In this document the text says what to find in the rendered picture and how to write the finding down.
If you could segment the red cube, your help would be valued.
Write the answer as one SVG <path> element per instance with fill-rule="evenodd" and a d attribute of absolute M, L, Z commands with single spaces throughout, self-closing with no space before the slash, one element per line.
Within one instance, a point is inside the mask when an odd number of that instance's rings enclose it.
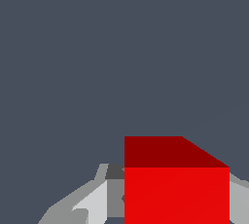
<path fill-rule="evenodd" d="M 230 224 L 230 168 L 182 136 L 127 136 L 124 224 Z"/>

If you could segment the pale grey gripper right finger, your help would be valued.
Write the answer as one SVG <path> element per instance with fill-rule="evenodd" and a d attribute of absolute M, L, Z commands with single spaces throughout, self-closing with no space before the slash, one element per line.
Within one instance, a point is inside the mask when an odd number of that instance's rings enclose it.
<path fill-rule="evenodd" d="M 249 182 L 230 174 L 230 221 L 249 224 Z"/>

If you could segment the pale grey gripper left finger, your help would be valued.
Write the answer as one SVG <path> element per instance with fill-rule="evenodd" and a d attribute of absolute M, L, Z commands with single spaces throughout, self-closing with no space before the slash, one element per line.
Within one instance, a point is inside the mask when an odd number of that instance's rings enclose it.
<path fill-rule="evenodd" d="M 93 180 L 50 206 L 38 224 L 105 224 L 125 217 L 125 166 L 100 164 Z"/>

